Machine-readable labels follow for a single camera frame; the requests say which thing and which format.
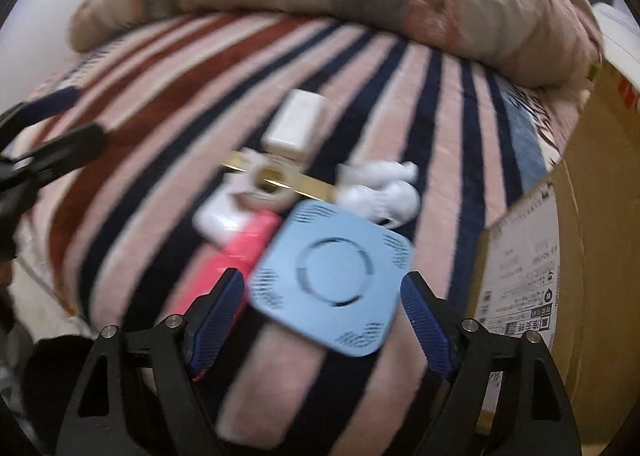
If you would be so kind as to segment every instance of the pink bottle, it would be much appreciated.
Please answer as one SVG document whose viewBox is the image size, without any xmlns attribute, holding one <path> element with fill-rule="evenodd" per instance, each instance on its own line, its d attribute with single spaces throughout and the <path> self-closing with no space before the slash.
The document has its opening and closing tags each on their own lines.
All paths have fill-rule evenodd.
<svg viewBox="0 0 640 456">
<path fill-rule="evenodd" d="M 256 212 L 249 224 L 231 239 L 222 253 L 212 256 L 199 273 L 187 282 L 185 291 L 172 307 L 171 313 L 183 315 L 196 298 L 213 289 L 228 268 L 240 270 L 247 281 L 281 223 L 282 218 L 271 211 Z"/>
</svg>

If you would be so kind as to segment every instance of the white rectangular object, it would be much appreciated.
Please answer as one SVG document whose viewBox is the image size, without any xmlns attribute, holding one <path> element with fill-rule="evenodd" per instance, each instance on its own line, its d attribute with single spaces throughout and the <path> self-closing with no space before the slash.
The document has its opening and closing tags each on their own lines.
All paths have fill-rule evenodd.
<svg viewBox="0 0 640 456">
<path fill-rule="evenodd" d="M 311 144 L 325 98 L 317 93 L 291 90 L 280 111 L 264 133 L 266 152 L 301 162 Z"/>
<path fill-rule="evenodd" d="M 548 182 L 519 202 L 490 231 L 475 318 L 491 333 L 540 333 L 551 349 L 556 333 L 560 234 L 556 192 Z M 492 373 L 484 410 L 495 412 L 502 381 Z"/>
</svg>

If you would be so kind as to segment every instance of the cardboard box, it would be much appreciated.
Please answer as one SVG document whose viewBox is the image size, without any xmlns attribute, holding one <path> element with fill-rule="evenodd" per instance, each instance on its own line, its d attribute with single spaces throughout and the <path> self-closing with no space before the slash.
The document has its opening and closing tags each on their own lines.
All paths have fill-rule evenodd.
<svg viewBox="0 0 640 456">
<path fill-rule="evenodd" d="M 640 396 L 640 103 L 613 66 L 562 162 L 482 236 L 467 311 L 517 336 L 522 322 L 542 329 L 535 319 L 545 318 L 583 442 L 615 435 Z"/>
</svg>

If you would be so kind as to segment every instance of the white paper label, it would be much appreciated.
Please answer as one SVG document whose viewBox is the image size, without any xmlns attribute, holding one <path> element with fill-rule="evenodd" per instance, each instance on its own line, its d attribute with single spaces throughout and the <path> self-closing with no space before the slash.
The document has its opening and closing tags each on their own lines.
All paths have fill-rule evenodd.
<svg viewBox="0 0 640 456">
<path fill-rule="evenodd" d="M 540 333 L 551 349 L 556 333 L 560 245 L 556 193 L 549 182 L 491 229 L 475 318 L 491 333 Z M 495 412 L 501 374 L 492 373 L 484 410 Z"/>
</svg>

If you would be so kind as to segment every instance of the striped blanket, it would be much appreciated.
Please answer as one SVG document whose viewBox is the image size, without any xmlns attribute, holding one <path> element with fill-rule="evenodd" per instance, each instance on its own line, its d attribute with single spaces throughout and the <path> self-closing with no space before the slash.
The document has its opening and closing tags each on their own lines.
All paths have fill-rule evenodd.
<svg viewBox="0 0 640 456">
<path fill-rule="evenodd" d="M 18 152 L 94 120 L 110 134 L 90 166 L 45 187 L 28 218 L 50 283 L 97 329 L 147 328 L 215 253 L 191 219 L 220 163 L 260 138 L 292 88 L 327 98 L 306 172 L 349 160 L 414 162 L 422 209 L 398 230 L 415 268 L 462 312 L 478 234 L 558 152 L 545 110 L 491 70 L 365 26 L 284 14 L 181 17 L 83 56 L 41 95 L 78 105 L 25 131 Z"/>
</svg>

